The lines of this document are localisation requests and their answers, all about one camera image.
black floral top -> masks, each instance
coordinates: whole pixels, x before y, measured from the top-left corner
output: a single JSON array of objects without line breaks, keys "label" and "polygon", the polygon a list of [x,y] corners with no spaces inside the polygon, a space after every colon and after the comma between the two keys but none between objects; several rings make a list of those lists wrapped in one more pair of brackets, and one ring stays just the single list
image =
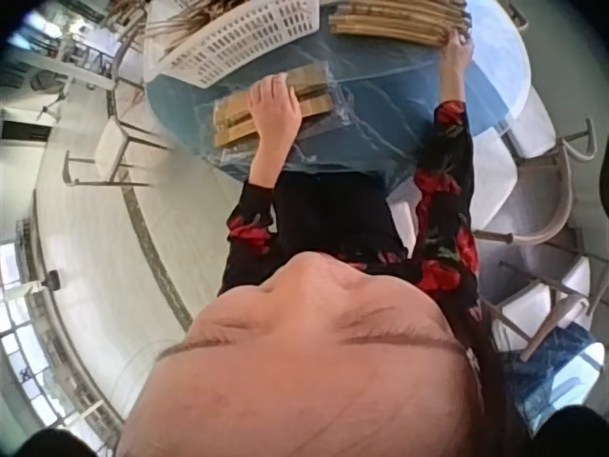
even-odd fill
[{"label": "black floral top", "polygon": [[[392,275],[416,285],[441,308],[461,307],[482,320],[478,300],[478,253],[471,232],[469,206],[474,192],[473,144],[463,102],[446,102],[435,112],[435,132],[415,174],[422,200],[417,205],[417,243],[408,258],[400,244],[366,238],[328,253],[369,274]],[[220,293],[258,285],[287,259],[269,230],[273,190],[245,183],[228,218],[230,252]]]}]

blue table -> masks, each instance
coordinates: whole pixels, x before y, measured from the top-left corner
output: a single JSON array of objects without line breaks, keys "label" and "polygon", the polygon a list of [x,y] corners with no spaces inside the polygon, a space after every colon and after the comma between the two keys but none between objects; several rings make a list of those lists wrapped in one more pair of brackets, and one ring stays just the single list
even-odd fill
[{"label": "blue table", "polygon": [[[470,0],[474,62],[466,90],[472,133],[506,129],[520,114],[531,75],[526,50],[495,0]],[[322,7],[318,32],[241,67],[209,89],[166,75],[147,84],[151,108],[165,129],[195,155],[218,157],[213,147],[214,103],[267,74],[325,61],[347,102],[346,123],[297,141],[286,168],[310,172],[381,172],[394,189],[415,167],[438,104],[437,50],[396,40],[333,35]],[[223,169],[245,179],[249,159]]]}]

basket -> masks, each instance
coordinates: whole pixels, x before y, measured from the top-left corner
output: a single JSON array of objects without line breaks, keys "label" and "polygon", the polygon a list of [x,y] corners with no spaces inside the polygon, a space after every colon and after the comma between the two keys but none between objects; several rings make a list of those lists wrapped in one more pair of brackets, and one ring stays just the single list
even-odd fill
[{"label": "basket", "polygon": [[[193,0],[153,0],[147,23],[166,21]],[[320,27],[319,0],[250,0],[223,14],[165,55],[176,34],[146,38],[144,79],[167,74],[208,88],[239,67]]]}]

